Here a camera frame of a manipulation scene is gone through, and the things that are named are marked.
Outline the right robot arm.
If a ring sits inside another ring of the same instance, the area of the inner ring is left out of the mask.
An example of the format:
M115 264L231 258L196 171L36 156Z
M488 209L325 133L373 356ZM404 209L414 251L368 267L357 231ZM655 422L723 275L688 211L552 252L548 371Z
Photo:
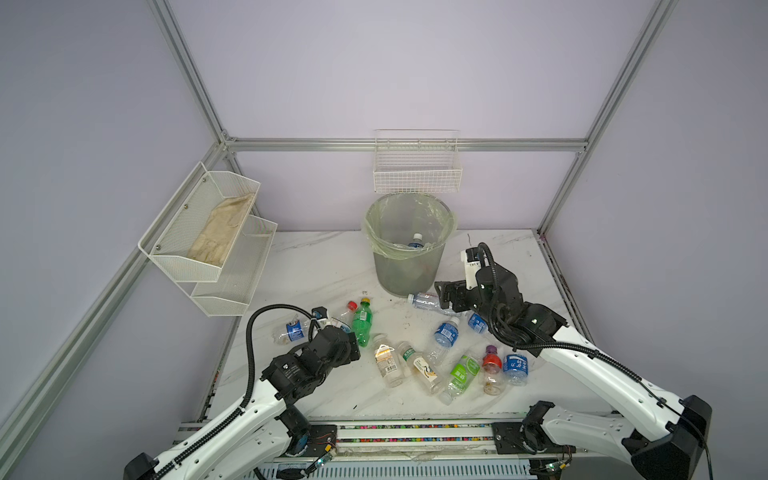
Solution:
M442 307L470 311L502 344L544 360L607 402L613 417L570 412L552 401L533 405L521 425L525 447L587 449L631 465L645 479L690 479L708 451L711 406L653 385L595 347L564 317L523 298L517 277L494 264L461 281L435 285Z

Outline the blue label white cap bottle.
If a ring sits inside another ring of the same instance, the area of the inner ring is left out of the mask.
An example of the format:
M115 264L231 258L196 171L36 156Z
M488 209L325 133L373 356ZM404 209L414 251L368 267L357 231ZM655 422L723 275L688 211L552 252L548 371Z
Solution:
M408 243L408 246L415 249L423 248L425 246L423 235L421 233L415 233L411 241Z

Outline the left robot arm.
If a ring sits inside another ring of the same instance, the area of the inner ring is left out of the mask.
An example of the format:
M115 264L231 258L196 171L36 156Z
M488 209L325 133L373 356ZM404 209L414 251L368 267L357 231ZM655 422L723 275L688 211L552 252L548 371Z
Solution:
M302 452L310 431L295 403L331 370L360 359L355 335L336 326L275 357L242 400L186 440L152 457L137 455L125 479L241 479L286 453Z

